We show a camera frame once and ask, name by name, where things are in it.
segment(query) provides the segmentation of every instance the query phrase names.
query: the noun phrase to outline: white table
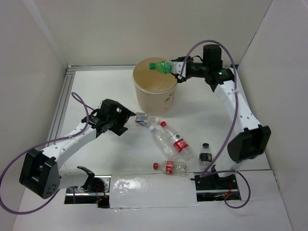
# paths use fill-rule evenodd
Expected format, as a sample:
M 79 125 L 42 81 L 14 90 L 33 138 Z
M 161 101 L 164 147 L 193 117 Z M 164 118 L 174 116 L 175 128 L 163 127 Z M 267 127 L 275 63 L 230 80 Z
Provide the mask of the white table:
M 101 100 L 110 98 L 138 112 L 140 108 L 131 74 L 132 68 L 76 72 L 72 91 L 92 107 L 98 107 Z M 72 98 L 65 111 L 62 135 L 85 116 L 82 106 Z M 215 154 L 231 124 L 222 103 L 201 79 L 179 84 L 171 110 L 160 118 L 174 126 L 192 147 L 194 160 L 189 163 L 192 172 L 199 171 L 197 159 L 202 143 L 208 142 Z M 165 157 L 153 144 L 147 129 L 129 128 L 121 137 L 110 131 L 102 134 L 71 157 L 64 168 L 83 165 L 98 175 L 151 174 L 155 173 L 153 162 L 163 160 Z M 65 190 L 61 190 L 41 211 L 17 216 L 14 230 L 291 231 L 274 175 L 269 169 L 265 155 L 241 167 L 252 188 L 251 201 L 242 209 L 230 209 L 224 202 L 201 202 L 198 206 L 180 208 L 98 209 L 96 205 L 64 205 Z M 241 178 L 237 177 L 237 180 L 245 200 L 247 187 Z M 26 190 L 20 211 L 33 209 L 42 202 Z M 240 205 L 243 201 L 230 203 Z

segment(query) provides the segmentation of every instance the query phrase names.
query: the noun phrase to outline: plastic bottle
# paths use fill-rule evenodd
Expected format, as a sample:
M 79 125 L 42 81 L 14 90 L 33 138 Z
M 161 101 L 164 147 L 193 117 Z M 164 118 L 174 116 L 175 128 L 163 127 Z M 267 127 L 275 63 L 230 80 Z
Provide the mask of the plastic bottle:
M 164 161 L 162 163 L 154 163 L 153 168 L 168 175 L 177 175 L 185 177 L 186 164 L 184 162 Z
M 165 121 L 160 123 L 160 126 L 164 129 L 164 132 L 169 142 L 175 147 L 180 156 L 184 160 L 190 160 L 193 152 L 188 146 L 186 141 L 178 134 L 178 132 L 170 125 L 167 125 Z
M 212 162 L 212 154 L 209 153 L 209 144 L 203 143 L 202 149 L 199 154 L 199 166 L 200 170 L 205 169 Z
M 149 130 L 152 134 L 154 142 L 156 145 L 162 150 L 162 152 L 166 155 L 168 160 L 175 160 L 178 157 L 178 152 L 172 146 L 172 144 L 166 139 L 164 133 L 155 128 L 153 125 L 149 127 Z
M 158 124 L 159 118 L 150 115 L 149 113 L 136 112 L 135 116 L 131 116 L 126 123 L 128 127 L 145 127 L 149 128 L 151 125 Z
M 172 62 L 171 61 L 161 61 L 157 63 L 149 64 L 150 70 L 156 70 L 162 74 L 172 73 Z

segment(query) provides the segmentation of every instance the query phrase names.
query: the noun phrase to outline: beige bucket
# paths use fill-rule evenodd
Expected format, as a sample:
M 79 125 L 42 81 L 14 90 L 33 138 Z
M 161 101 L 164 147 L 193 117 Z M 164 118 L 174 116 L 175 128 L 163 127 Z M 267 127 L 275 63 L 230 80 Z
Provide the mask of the beige bucket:
M 144 112 L 152 115 L 165 113 L 171 108 L 177 86 L 177 80 L 172 74 L 161 74 L 149 69 L 149 63 L 165 60 L 144 59 L 135 66 L 133 72 L 139 106 Z

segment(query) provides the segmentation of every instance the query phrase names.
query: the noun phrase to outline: green bottle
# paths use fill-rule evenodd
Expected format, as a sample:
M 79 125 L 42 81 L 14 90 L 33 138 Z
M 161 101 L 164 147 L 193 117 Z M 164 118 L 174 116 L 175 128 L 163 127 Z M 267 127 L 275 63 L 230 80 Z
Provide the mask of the green bottle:
M 150 63 L 150 70 L 156 70 L 162 74 L 172 73 L 172 62 L 171 61 L 160 61 L 158 63 Z

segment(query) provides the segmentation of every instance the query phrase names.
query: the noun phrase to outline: green bottle cap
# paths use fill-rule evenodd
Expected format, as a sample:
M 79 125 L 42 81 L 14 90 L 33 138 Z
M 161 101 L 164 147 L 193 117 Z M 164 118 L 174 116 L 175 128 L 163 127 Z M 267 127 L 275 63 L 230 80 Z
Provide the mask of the green bottle cap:
M 149 68 L 150 70 L 155 70 L 156 64 L 155 63 L 150 63 Z

